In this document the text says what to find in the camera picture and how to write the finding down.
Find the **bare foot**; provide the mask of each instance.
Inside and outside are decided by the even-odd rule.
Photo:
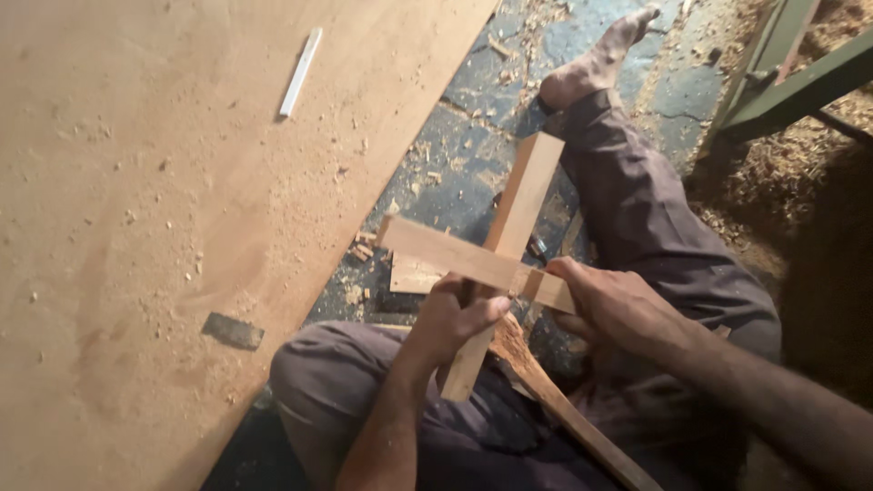
[[[649,22],[659,15],[661,10],[650,3],[616,20],[590,51],[548,74],[540,98],[560,111],[594,91],[615,87],[628,49],[643,39]]]

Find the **wood grain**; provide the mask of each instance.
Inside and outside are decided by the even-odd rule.
[[[395,252],[391,260],[391,284],[389,290],[399,294],[428,294],[434,283],[448,271]]]
[[[485,238],[485,250],[514,261],[521,260],[563,149],[564,142],[543,132],[528,136],[521,142],[498,204],[497,215]],[[527,280],[518,275],[512,281],[513,285],[527,284]],[[500,288],[497,291],[478,291],[480,295],[494,295],[505,294],[505,290],[510,289],[512,286],[504,288],[504,291],[500,291]],[[533,297],[539,291],[528,293]],[[460,402],[470,397],[493,337],[493,328],[489,328],[473,336],[461,347],[445,376],[440,392],[443,398]]]
[[[527,348],[522,329],[512,314],[498,321],[494,332],[494,341],[491,343],[494,354],[509,363],[525,390],[540,401],[616,479],[633,491],[661,489],[651,476],[588,422],[561,393]]]
[[[497,290],[576,313],[570,288],[561,278],[412,220],[385,215],[376,244]]]

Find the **green metal frame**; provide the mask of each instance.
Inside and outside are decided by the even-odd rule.
[[[754,48],[733,73],[701,156],[716,136],[743,142],[770,135],[873,80],[873,30],[787,76],[820,1],[777,0],[764,12],[750,43]],[[772,76],[756,82],[746,76],[751,73]]]
[[[720,133],[751,140],[786,128],[873,80],[873,29],[738,105]]]

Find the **concrete floor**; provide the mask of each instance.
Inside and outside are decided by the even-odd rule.
[[[711,116],[723,76],[717,68],[693,63],[688,56],[699,39],[698,27],[711,19],[714,7],[701,5],[687,19],[677,21],[680,3],[678,0],[663,3],[662,16],[653,22],[651,32],[631,49],[624,62],[618,88],[626,108],[643,114],[647,121],[643,131],[685,176],[690,172],[689,157],[703,131],[701,122]],[[516,144],[539,130],[546,119],[533,97],[536,86],[532,84],[555,66],[585,52],[612,21],[644,2],[570,0],[566,7],[547,4],[549,8],[562,9],[557,13],[563,20],[531,29],[525,26],[525,21],[538,14],[527,2],[503,2],[500,13],[484,27],[434,107],[416,143],[361,227],[363,231],[376,230],[385,211],[397,203],[404,217],[439,229],[450,226],[451,234],[482,243],[493,213],[491,201],[503,188]],[[489,46],[489,35],[521,55],[503,60]],[[540,35],[542,42],[531,56],[522,43]],[[673,44],[665,48],[665,41]],[[517,78],[505,85],[498,83],[504,71],[518,74]],[[638,100],[641,93],[646,100]],[[439,172],[442,182],[435,184],[426,179],[428,171]],[[417,193],[412,190],[413,183],[418,184]],[[535,228],[546,242],[548,257],[558,250],[578,209],[575,189],[559,169]],[[583,226],[572,255],[591,262],[587,246],[588,235]],[[305,325],[334,319],[411,325],[422,296],[388,291],[390,264],[381,260],[383,254],[384,251],[376,252],[367,263],[347,254],[315,302]],[[524,261],[536,264],[528,255]],[[352,285],[369,288],[371,298],[360,304],[347,303],[347,287]],[[525,319],[528,309],[526,303],[513,306],[519,319]],[[567,338],[558,329],[550,328],[547,318],[534,318],[531,323],[530,345],[534,355],[556,380],[571,377],[581,354],[567,350]],[[304,481],[266,389],[203,489],[306,489]]]

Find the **leg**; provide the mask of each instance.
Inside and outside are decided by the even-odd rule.
[[[368,324],[327,322],[301,329],[273,357],[270,385],[282,423],[315,488],[333,488],[405,337]],[[423,442],[436,435],[450,442],[442,447],[519,453],[540,440],[535,415],[493,370],[482,371],[468,402],[443,401],[432,379],[427,398]]]
[[[667,159],[622,110],[615,76],[658,10],[616,21],[591,51],[543,80],[542,100],[564,110],[561,164],[586,210],[602,264],[640,274],[685,316],[732,329],[732,342],[777,361],[780,323],[770,296],[703,225]]]
[[[730,340],[778,360],[780,323],[769,295],[691,212],[670,163],[630,124],[614,90],[627,50],[656,16],[620,19],[591,52],[542,83],[562,109],[561,163],[579,191],[602,264],[639,273],[664,299]],[[665,488],[730,488],[745,456],[741,424],[709,398],[628,355],[580,411]]]

